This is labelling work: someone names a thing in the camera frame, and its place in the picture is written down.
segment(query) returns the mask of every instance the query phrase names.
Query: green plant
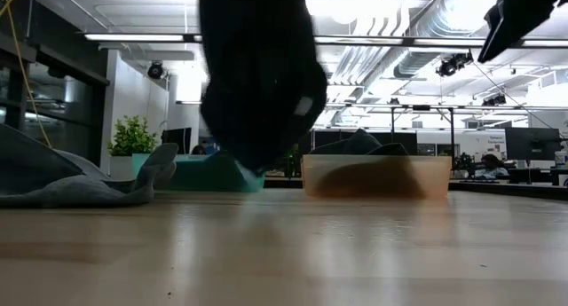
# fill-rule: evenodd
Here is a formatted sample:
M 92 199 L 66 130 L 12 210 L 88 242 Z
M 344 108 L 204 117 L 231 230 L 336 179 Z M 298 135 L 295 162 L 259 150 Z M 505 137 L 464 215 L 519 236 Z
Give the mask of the green plant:
M 471 155 L 462 153 L 459 158 L 455 159 L 454 167 L 457 170 L 468 170 L 471 163 L 473 163 Z
M 156 147 L 156 133 L 148 133 L 148 119 L 126 116 L 114 125 L 114 144 L 108 143 L 111 156 L 131 156 L 134 153 L 151 153 Z

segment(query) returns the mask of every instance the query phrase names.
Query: teal container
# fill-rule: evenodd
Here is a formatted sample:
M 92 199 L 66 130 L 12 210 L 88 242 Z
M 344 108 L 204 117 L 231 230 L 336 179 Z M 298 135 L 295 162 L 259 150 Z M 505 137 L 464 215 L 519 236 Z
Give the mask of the teal container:
M 132 154 L 137 175 L 150 154 Z M 176 155 L 176 173 L 167 186 L 171 191 L 187 192 L 258 192 L 264 176 L 255 177 L 226 153 L 212 155 Z

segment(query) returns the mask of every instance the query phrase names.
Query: black monitor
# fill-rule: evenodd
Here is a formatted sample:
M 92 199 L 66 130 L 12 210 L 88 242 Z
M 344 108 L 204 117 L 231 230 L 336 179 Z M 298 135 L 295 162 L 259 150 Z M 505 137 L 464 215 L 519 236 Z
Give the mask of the black monitor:
M 177 154 L 189 154 L 192 128 L 168 129 L 162 133 L 162 143 L 175 143 L 178 146 Z
M 505 128 L 508 160 L 554 161 L 560 151 L 558 129 Z

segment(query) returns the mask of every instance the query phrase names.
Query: computer monitor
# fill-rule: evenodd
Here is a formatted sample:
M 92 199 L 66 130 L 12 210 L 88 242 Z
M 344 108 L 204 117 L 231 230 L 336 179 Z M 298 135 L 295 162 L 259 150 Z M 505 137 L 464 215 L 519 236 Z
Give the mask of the computer monitor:
M 558 129 L 505 128 L 508 160 L 554 161 L 560 151 Z

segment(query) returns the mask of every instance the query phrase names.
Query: wooden table surface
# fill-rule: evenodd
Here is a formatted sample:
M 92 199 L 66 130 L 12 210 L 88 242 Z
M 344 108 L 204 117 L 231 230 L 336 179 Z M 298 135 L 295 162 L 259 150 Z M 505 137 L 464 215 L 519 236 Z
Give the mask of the wooden table surface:
M 568 305 L 568 206 L 162 194 L 1 210 L 3 306 Z

